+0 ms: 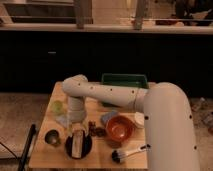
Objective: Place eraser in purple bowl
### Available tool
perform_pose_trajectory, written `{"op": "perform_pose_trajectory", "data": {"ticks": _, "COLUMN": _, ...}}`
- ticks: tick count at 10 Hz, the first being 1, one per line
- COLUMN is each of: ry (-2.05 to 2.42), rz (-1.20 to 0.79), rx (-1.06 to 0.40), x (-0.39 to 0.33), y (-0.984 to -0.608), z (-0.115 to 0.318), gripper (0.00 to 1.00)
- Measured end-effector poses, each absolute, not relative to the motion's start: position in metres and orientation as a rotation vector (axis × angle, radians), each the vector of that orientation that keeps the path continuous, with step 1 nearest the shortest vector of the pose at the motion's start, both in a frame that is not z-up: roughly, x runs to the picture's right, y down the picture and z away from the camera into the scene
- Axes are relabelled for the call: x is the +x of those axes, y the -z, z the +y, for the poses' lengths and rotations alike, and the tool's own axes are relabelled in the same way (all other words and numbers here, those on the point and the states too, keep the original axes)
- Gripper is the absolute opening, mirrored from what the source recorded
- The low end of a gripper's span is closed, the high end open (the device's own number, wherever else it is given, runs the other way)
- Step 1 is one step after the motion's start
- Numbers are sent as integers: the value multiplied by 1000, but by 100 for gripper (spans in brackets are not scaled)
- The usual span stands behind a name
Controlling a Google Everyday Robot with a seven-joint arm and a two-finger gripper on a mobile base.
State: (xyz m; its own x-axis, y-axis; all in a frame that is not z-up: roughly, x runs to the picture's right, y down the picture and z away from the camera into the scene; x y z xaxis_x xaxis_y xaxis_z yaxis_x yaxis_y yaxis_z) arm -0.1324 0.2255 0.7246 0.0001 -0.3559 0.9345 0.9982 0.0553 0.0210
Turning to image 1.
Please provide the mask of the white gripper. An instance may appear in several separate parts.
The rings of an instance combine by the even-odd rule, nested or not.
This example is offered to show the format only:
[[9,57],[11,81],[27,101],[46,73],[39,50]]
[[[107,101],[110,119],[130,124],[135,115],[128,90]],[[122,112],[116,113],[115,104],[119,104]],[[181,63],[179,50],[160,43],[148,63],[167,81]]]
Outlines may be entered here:
[[83,154],[84,139],[86,129],[82,124],[74,124],[72,128],[72,152],[73,158],[81,158]]

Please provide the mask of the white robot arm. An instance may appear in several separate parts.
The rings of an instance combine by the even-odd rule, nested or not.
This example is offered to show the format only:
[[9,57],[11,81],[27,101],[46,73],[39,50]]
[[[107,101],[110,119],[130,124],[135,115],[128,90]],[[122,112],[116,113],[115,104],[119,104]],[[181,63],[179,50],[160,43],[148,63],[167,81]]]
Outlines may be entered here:
[[62,91],[68,96],[72,122],[86,118],[87,97],[142,113],[149,171],[200,171],[191,107],[177,85],[161,82],[148,89],[102,85],[76,75],[62,82]]

